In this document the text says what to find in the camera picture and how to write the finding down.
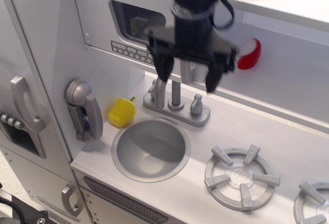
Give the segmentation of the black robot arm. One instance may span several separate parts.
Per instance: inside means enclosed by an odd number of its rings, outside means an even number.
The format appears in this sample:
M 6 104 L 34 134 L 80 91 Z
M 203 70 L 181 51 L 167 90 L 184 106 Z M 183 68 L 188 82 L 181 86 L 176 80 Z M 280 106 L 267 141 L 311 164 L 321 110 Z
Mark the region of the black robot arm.
M 207 92 L 215 91 L 222 75 L 234 71 L 238 48 L 221 38 L 214 23 L 215 3 L 220 1 L 234 16 L 227 0 L 174 0 L 174 27 L 151 27 L 145 33 L 156 72 L 166 82 L 174 59 L 206 65 Z

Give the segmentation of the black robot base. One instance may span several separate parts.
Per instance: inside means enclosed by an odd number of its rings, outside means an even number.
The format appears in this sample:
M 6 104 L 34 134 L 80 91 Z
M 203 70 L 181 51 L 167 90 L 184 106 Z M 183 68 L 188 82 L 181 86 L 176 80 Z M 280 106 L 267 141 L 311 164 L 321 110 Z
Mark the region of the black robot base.
M 2 187 L 1 184 L 1 223 L 54 223 L 47 211 L 38 211 Z

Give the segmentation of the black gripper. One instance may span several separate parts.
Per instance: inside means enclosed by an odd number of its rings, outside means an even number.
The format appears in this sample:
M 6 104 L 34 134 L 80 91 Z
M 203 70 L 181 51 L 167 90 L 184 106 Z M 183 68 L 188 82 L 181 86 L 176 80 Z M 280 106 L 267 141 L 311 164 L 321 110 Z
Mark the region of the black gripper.
M 222 75 L 235 69 L 236 46 L 216 34 L 212 14 L 174 17 L 172 28 L 157 26 L 146 30 L 158 77 L 168 81 L 175 58 L 199 63 L 208 67 L 207 92 L 214 92 Z

